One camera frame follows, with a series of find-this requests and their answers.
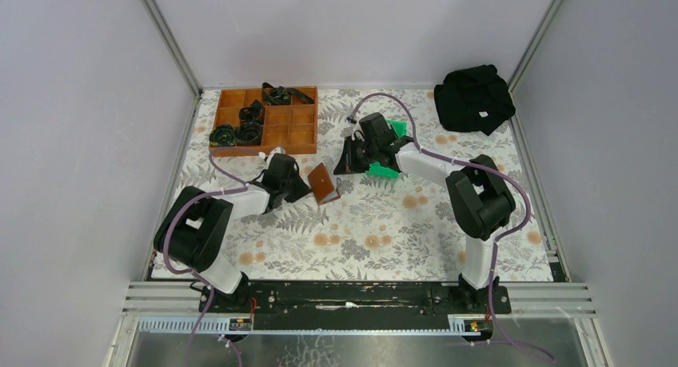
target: floral tablecloth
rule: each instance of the floral tablecloth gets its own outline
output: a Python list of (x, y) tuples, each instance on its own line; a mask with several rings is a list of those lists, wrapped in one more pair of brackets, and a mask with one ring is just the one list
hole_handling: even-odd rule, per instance
[[(346, 115), (362, 97), (376, 91), (319, 90), (317, 154), (295, 156), (304, 179), (320, 162), (333, 170), (343, 137), (353, 129)], [(423, 146), (458, 158), (487, 154), (500, 171), (527, 186), (508, 123), (489, 137), (449, 132), (437, 120), (432, 91), (386, 92), (411, 108)], [(175, 197), (187, 185), (204, 191), (238, 185), (215, 171), (207, 158), (218, 100), (217, 90), (203, 94)], [(400, 106), (384, 97), (368, 100), (358, 117), (376, 111), (387, 119), (407, 121)], [(409, 122), (408, 132), (412, 132)], [(264, 165), (255, 157), (219, 158), (217, 163), (245, 179), (256, 177)], [(337, 201), (318, 207), (309, 195), (272, 213), (230, 222), (222, 251), (254, 279), (457, 279), (466, 262), (465, 235), (454, 220), (445, 189), (404, 174), (398, 179), (365, 174), (339, 178)], [(511, 225), (524, 214), (520, 196), (514, 192), (514, 197), (517, 207)], [(539, 232), (533, 218), (500, 243), (497, 268), (502, 279), (552, 280)], [(162, 254), (154, 256), (152, 267), (152, 278), (176, 277), (165, 268)]]

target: black folded cloth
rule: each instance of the black folded cloth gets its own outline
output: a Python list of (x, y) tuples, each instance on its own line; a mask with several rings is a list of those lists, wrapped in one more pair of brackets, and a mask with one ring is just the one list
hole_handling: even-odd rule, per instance
[(438, 119), (447, 131), (490, 135), (516, 113), (508, 91), (494, 65), (453, 71), (433, 91)]

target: wooden organizer box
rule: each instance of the wooden organizer box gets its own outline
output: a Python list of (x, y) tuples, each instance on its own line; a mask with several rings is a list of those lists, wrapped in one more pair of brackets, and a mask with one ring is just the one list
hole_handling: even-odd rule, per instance
[[(287, 154), (315, 154), (317, 150), (317, 87), (294, 87), (313, 99), (307, 105), (292, 96), (292, 105), (269, 106), (261, 99), (261, 89), (222, 90), (212, 130), (220, 125), (238, 127), (238, 113), (255, 100), (265, 108), (263, 134), (260, 146), (239, 146), (269, 153), (282, 146)], [(222, 150), (215, 157), (240, 157), (254, 155), (240, 150)]]

